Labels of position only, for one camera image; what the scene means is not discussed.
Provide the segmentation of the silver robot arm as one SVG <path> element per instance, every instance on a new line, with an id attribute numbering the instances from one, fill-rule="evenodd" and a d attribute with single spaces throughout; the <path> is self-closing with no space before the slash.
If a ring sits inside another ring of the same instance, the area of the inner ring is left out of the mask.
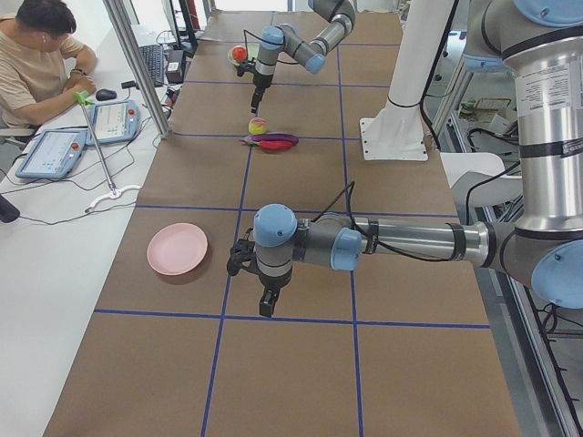
<path id="1" fill-rule="evenodd" d="M 386 105 L 376 117 L 361 119 L 367 160 L 427 160 L 416 108 L 426 91 L 420 75 L 432 73 L 433 61 L 426 58 L 412 78 L 404 69 L 430 13 L 437 15 L 429 36 L 443 28 L 445 38 L 449 31 L 455 1 L 432 2 L 412 2 Z M 329 25 L 310 42 L 293 25 L 264 28 L 251 68 L 253 113 L 281 52 L 315 74 L 354 30 L 352 1 L 308 3 Z M 460 167 L 469 153 L 442 153 L 441 161 L 454 199 L 466 207 L 516 198 L 520 179 L 522 216 L 511 223 L 424 225 L 354 218 L 350 200 L 347 216 L 324 211 L 314 219 L 297 219 L 282 204 L 264 206 L 254 216 L 249 270 L 264 287 L 261 316 L 272 316 L 294 261 L 353 271 L 361 254 L 377 252 L 427 262 L 465 260 L 503 272 L 559 307 L 582 309 L 582 1 L 470 1 L 468 18 L 466 59 L 501 61 L 514 74 L 521 176 L 478 182 L 490 175 Z"/>
<path id="2" fill-rule="evenodd" d="M 310 41 L 303 40 L 290 24 L 270 25 L 263 28 L 258 54 L 250 61 L 242 61 L 237 75 L 253 75 L 255 90 L 251 98 L 251 113 L 256 115 L 264 95 L 272 83 L 281 53 L 312 74 L 319 73 L 326 57 L 354 29 L 356 11 L 351 1 L 315 0 L 308 6 L 328 22 L 320 34 Z"/>

